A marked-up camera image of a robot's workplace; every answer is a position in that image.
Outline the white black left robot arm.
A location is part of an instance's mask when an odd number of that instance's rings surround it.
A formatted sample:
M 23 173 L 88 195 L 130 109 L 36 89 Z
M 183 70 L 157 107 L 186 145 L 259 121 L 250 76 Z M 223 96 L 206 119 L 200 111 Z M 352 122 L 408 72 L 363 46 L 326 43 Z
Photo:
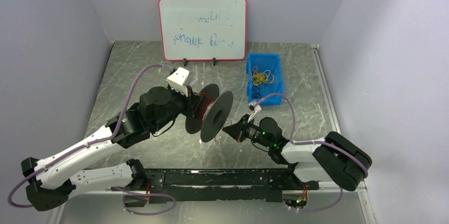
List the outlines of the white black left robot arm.
M 44 159 L 23 160 L 29 206 L 47 211 L 85 192 L 116 186 L 139 188 L 146 174 L 136 159 L 111 168 L 88 166 L 149 139 L 179 115 L 192 117 L 202 101 L 203 96 L 190 87 L 178 91 L 156 86 L 84 140 Z

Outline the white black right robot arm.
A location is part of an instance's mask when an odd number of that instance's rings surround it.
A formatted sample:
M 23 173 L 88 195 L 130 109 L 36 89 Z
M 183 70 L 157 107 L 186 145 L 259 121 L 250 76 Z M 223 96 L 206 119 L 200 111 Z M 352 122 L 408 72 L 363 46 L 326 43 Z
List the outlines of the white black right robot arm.
M 244 115 L 223 131 L 237 142 L 249 139 L 261 145 L 274 163 L 288 165 L 290 174 L 300 182 L 332 181 L 344 190 L 355 191 L 372 166 L 367 153 L 336 131 L 293 144 L 273 118 L 265 117 L 258 125 L 248 118 Z

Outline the dark grey cable spool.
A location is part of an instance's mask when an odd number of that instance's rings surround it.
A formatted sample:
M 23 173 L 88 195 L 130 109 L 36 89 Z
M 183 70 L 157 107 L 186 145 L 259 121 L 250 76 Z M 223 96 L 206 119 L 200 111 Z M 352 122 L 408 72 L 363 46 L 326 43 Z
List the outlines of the dark grey cable spool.
M 194 117 L 187 117 L 185 129 L 189 134 L 200 133 L 202 142 L 213 140 L 223 128 L 234 102 L 231 91 L 220 93 L 217 84 L 205 86 L 197 95 L 199 104 L 194 111 Z

